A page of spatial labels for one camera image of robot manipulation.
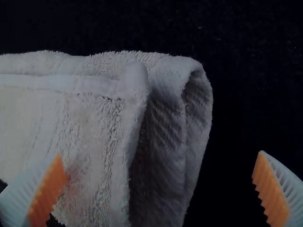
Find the towel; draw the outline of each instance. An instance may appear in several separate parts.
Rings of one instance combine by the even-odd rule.
[[[212,119],[202,65],[161,53],[0,56],[0,179],[59,151],[67,227],[181,227]]]

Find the black background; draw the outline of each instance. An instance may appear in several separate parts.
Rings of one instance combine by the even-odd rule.
[[[213,126],[185,226],[267,226],[251,184],[261,149],[303,179],[299,5],[286,0],[0,2],[0,53],[141,50],[203,64],[214,90]]]

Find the black textured surface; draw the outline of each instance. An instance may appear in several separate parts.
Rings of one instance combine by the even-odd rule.
[[[266,226],[251,184],[258,151],[303,179],[300,9],[282,0],[11,0],[0,5],[0,53],[141,50],[202,62],[213,127],[185,226]]]

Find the terry cloth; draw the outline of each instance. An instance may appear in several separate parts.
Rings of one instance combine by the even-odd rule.
[[[160,53],[0,56],[0,178],[60,151],[67,227],[181,227],[211,127],[202,65]]]

